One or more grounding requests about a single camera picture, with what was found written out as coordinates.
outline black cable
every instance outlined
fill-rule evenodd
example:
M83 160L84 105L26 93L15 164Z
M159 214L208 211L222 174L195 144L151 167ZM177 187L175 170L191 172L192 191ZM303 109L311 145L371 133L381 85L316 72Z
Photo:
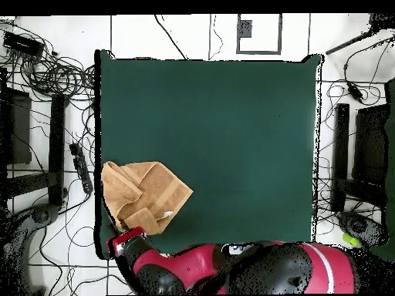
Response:
M89 198L90 198L90 194L89 194L89 195L86 195L85 199L84 199L81 203L78 203L78 204L76 204L75 206L70 207L70 208L67 209L67 210L70 211L71 209L73 209L73 208L75 208L75 207L78 207L78 206L84 204L85 202L87 202L87 200L88 200ZM69 224L70 221L73 220L74 217L75 217L75 215L73 215L67 223ZM65 227L62 227L62 228L61 228L55 235L53 235L52 238L51 238L50 240L48 240L42 247L46 246L51 240L53 240L53 238L55 238L57 235L59 235L59 233L60 233L64 228L65 228ZM34 257L37 253L39 253L39 250L37 250L35 253L33 253L33 254L29 257L29 260L30 260L32 257Z
M214 24L213 24L213 32L215 33L215 35L221 40L221 46L219 47L219 50L214 54L214 55L212 55L208 60L211 60L211 59L213 59L213 57L215 56L215 55L217 55L219 52L221 52L221 49L222 49L222 46L224 45L224 41L222 40L222 38L217 34L217 32L215 31L215 21L217 20L217 15L215 15L215 17L214 17Z
M377 70L378 70L378 67L379 67L381 58L383 57L383 54L384 54L385 51L387 50L388 45L389 45L394 39L395 39L395 36L392 36L392 37L390 37L390 38L388 38L388 39L384 39L384 40L378 41L378 42L376 42L376 43L374 43L374 44L372 44L372 45L370 45L370 46L368 46L368 47L366 47L366 48L364 48L364 49L361 49L361 50L358 50L358 51L354 52L354 53L346 60L346 63L345 63L345 65L344 65L344 67L343 67L343 71L344 71L344 79L345 79L345 81L346 81L346 83L347 83L347 85L348 85L348 87L349 87L349 92L352 94L352 96L353 96L353 98L354 98L355 100L359 101L359 102L362 103L364 106L374 106L374 105L376 105L376 104L380 101L380 99L382 99L382 98L381 98L381 92L380 92L380 90L379 90L377 87L372 86L372 83L373 83L374 77L376 76L376 73L377 73ZM382 45L382 44L385 43L386 41L388 41L387 46L386 46L386 48L383 50L383 52L381 53L381 56L380 56L380 58L379 58L379 61L378 61L378 63L377 63L377 66L376 66L376 70L375 70L375 72L374 72L374 74L373 74L373 78L372 78L372 80L370 81L370 83L369 83L369 85L368 85L368 90L369 90L370 94L372 94L373 96L375 96L375 97L377 98L377 100L376 100L374 103L364 103L363 100L365 100L365 99L363 98L362 93L360 92L360 89L359 89L359 88L362 87L362 86L357 85L357 84L354 83L354 82L350 82L350 81L347 79L346 71L347 71L348 66L349 66L349 61L351 60L352 57L354 57L354 55L356 55L356 54L358 54L358 53L360 53L360 52L362 52L362 51L366 51L367 49L371 49L371 48L373 48L373 47L375 47L375 46ZM378 95L373 94L373 93L370 91L370 89L372 89L372 88L377 90Z
M49 291L48 296L51 296L51 294L52 294L52 292L53 292L53 289L54 289L55 286L58 284L58 282L60 281L60 278L61 278L62 275L63 275L63 270L62 270L62 268L61 268L58 264L56 264L55 262L53 262L53 261L51 261L50 259L48 259L48 258L44 255L44 253L42 252L42 244L44 243L45 238L46 238L46 227L44 228L44 237L42 238L41 243L40 243L40 245L39 245L39 252L41 253L42 257L43 257L46 261L48 261L50 264L53 264L54 266L56 266L56 267L60 270L60 275L59 275L58 279L56 280L55 284L52 286L51 290Z
M34 149L30 146L30 144L28 144L28 143L25 142L24 140L21 140L16 134L14 134L14 136L15 136L18 140L20 140L22 143L26 144L26 145L30 148L30 150L33 152L33 154L34 154L34 156L35 156L35 159L37 160L37 163L39 164L39 167L41 168L41 171L42 171L43 173L45 173L44 167L43 167L42 164L40 163L40 160L39 160L39 158L37 157L37 154L35 153Z
M157 16L155 16L155 20L157 21L158 25L164 30L164 32L167 34L167 36L169 37L169 39L171 40L171 42L174 44L174 46L177 48L178 52L182 55L182 57L185 60L188 60L188 58L182 53L182 51L180 50L180 48L178 48L177 44L174 42L174 40L171 38L169 32L164 28L164 26L159 22L159 20L157 19Z
M322 149L319 149L319 151L321 152L322 150L326 149L328 146L331 146L332 144L334 144L335 141L332 141L331 143L329 143L328 145L325 145Z
M106 296L108 296L108 281L110 276L110 260L107 260L107 280L106 280Z
M99 278L99 279L95 279L95 280L93 280L93 281L83 281L83 282L79 283L79 284L77 285L76 289L72 292L72 294L71 294L70 296L73 296L74 294L76 294L76 291L77 291L78 287L81 286L82 284L96 283L96 282L102 281L102 280L104 280L104 279L106 279L106 278L108 278L108 277L114 277L114 278L116 278L119 282L121 282L122 284L128 286L128 284L127 284L125 281L123 281L122 279L120 279L120 278L119 278L118 276L116 276L115 274L109 274L108 276L106 275L106 276L104 276L104 277L101 277L101 278Z

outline power strip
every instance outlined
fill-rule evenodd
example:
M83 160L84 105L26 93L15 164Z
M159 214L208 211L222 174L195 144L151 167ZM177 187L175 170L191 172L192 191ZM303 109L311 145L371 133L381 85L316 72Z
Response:
M83 148L78 143L72 143L69 145L71 154L75 157L73 159L74 168L78 173L78 177L83 183L83 191L86 194L91 194L93 192L93 184L90 179L88 167L86 165L85 156L83 155Z

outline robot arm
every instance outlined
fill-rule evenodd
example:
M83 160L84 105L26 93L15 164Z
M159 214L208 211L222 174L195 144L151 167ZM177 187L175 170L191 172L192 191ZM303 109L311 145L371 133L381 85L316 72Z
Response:
M229 247L199 244L165 257L142 233L135 228L107 243L137 294L352 294L368 281L361 271L371 257L353 260L360 254L337 247L263 241L231 255Z

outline green table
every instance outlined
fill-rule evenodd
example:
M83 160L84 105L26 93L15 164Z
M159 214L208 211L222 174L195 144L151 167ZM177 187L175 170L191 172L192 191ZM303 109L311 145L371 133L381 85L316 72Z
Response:
M101 52L102 163L157 160L194 191L150 238L154 246L172 253L205 242L310 241L319 61L114 60ZM102 219L106 240L104 208Z

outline towel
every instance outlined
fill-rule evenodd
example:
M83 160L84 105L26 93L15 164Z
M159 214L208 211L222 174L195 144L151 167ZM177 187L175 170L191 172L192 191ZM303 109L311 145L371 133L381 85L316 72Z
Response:
M159 162L103 165L101 180L108 210L120 232L142 227L161 234L192 190Z

